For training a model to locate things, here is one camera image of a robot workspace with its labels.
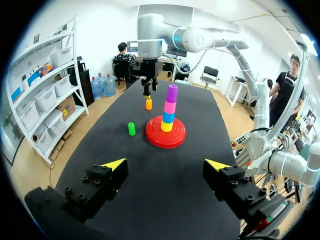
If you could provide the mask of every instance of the black tablecloth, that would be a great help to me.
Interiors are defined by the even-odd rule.
[[[179,84],[175,117],[186,128],[185,142],[174,149],[151,145],[147,122],[164,111],[170,82],[151,92],[152,110],[140,82],[133,84],[100,117],[66,164],[56,190],[81,180],[91,164],[127,158],[129,176],[113,201],[106,201],[86,225],[122,240],[235,240],[240,221],[218,202],[202,177],[205,158],[234,165],[226,126],[212,93]],[[134,122],[136,135],[129,136]]]

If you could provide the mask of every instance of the cardboard box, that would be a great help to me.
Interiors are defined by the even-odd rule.
[[[55,148],[60,151],[64,144],[65,144],[65,141],[63,139],[60,139],[58,143],[55,145]]]
[[[59,154],[59,150],[54,148],[49,155],[49,159],[53,162],[58,157],[58,154]]]
[[[65,134],[62,136],[62,138],[64,140],[67,140],[67,138],[71,135],[72,131],[70,129],[68,129]]]
[[[63,102],[61,102],[57,109],[62,112],[63,120],[67,120],[70,115],[76,111],[76,104],[72,95],[68,96]]]

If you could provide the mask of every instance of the black t-shirt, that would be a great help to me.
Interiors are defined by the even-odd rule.
[[[118,54],[117,56],[114,57],[114,60],[125,60],[125,61],[128,61],[128,62],[131,62],[133,60],[136,59],[136,56],[135,55],[132,55],[132,54]]]
[[[278,96],[270,105],[271,110],[275,114],[278,114],[280,116],[285,110],[287,103],[289,102],[289,99],[291,97],[292,91],[294,90],[296,80],[297,77],[291,76],[289,72],[281,72],[276,79],[276,82],[280,85],[280,90],[278,92]],[[305,90],[302,89],[300,99],[304,100],[304,95]]]

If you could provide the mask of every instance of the person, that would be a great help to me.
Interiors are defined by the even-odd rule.
[[[294,90],[296,80],[298,78],[299,67],[299,57],[292,54],[290,58],[290,71],[281,72],[278,78],[276,79],[275,86],[269,92],[269,97],[272,97],[273,95],[278,93],[276,99],[270,104],[270,127],[274,126],[277,123],[281,114],[283,113],[288,104],[288,101]],[[292,122],[292,120],[294,120],[297,117],[298,112],[301,110],[304,104],[304,95],[305,91],[304,89],[302,89],[297,106],[291,113],[291,116],[287,123]]]
[[[267,85],[268,85],[268,88],[269,88],[270,90],[272,89],[273,84],[274,84],[274,83],[272,82],[271,79],[268,79],[268,80],[267,80]],[[254,108],[254,107],[256,106],[256,104],[257,104],[257,101],[255,100],[255,101],[253,101],[252,103],[250,103],[250,106],[251,106],[252,108]],[[255,120],[255,116],[254,116],[254,115],[249,115],[249,117],[251,118],[252,121]]]
[[[128,45],[125,42],[122,42],[118,45],[119,54],[114,57],[114,60],[125,60],[132,62],[136,59],[136,56],[133,54],[126,54]]]

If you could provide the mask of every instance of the computer monitor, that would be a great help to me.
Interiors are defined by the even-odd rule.
[[[138,42],[137,41],[128,41],[126,44],[128,45],[128,47],[127,47],[128,53],[138,52]]]
[[[168,48],[166,50],[166,54],[176,55],[176,56],[180,56],[180,57],[186,57],[187,51],[183,51],[183,50],[177,49],[175,47],[168,46]]]

